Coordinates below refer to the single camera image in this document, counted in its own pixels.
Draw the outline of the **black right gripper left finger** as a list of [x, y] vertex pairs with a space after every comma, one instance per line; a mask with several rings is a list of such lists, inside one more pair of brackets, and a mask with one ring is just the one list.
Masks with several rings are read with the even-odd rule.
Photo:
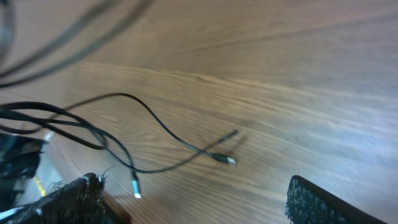
[[1, 223], [103, 223], [105, 178], [87, 173], [40, 200], [24, 205]]

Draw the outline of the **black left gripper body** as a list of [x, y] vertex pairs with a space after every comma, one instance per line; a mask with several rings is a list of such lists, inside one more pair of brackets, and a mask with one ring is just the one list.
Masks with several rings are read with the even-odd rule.
[[40, 163], [43, 139], [1, 133], [1, 211], [9, 210], [18, 194], [15, 184], [34, 177]]

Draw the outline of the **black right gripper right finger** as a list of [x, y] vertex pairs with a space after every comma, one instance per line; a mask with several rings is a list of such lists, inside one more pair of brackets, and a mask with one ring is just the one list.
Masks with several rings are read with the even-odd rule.
[[285, 215], [299, 224], [386, 224], [299, 175], [290, 179]]

